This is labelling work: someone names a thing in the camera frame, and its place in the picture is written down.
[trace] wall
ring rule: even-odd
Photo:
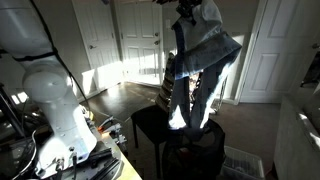
[[[220,10],[223,29],[243,46],[229,74],[224,94],[224,99],[233,100],[239,84],[259,0],[214,0],[214,2]],[[177,6],[177,2],[167,3],[163,5],[162,9],[165,55],[169,52],[175,52],[176,49],[175,35],[170,26],[179,17],[179,14],[175,11]]]
[[[82,73],[91,68],[71,0],[36,0],[35,3],[49,27],[60,56],[82,86]],[[5,84],[9,94],[16,95],[23,91],[21,81],[23,74],[24,69],[9,55],[0,59],[0,82]],[[90,92],[94,91],[96,87],[93,82]],[[81,97],[79,90],[76,93],[77,97]]]

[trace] floor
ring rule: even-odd
[[[154,147],[139,129],[139,148],[134,147],[130,115],[141,108],[153,105],[158,92],[158,88],[123,83],[89,100],[96,125],[106,119],[106,115],[113,115],[121,123],[122,132],[128,140],[128,159],[144,179],[157,179]],[[223,104],[219,113],[211,115],[210,118],[224,129],[225,145],[261,157],[264,172],[267,174],[273,163],[279,112],[279,104]]]

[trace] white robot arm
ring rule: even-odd
[[[32,4],[29,0],[0,0],[0,23],[0,47],[25,68],[24,90],[42,109],[54,132],[40,149],[37,175],[55,174],[58,159],[64,159],[64,169],[72,166],[74,152],[78,163],[85,161],[97,139]]]

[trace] black stool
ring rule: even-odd
[[[168,137],[168,113],[162,110],[159,106],[153,105],[143,108],[131,115],[134,143],[138,148],[138,137],[136,125],[154,144],[156,155],[157,177],[161,177],[160,171],[160,152],[159,145],[167,140]]]

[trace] door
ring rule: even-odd
[[[294,95],[320,42],[319,7],[319,0],[268,0],[240,102]]]
[[[94,80],[103,91],[122,80],[110,4],[101,0],[73,0]]]
[[[151,0],[119,0],[116,4],[127,79],[159,85],[163,76],[161,6]]]

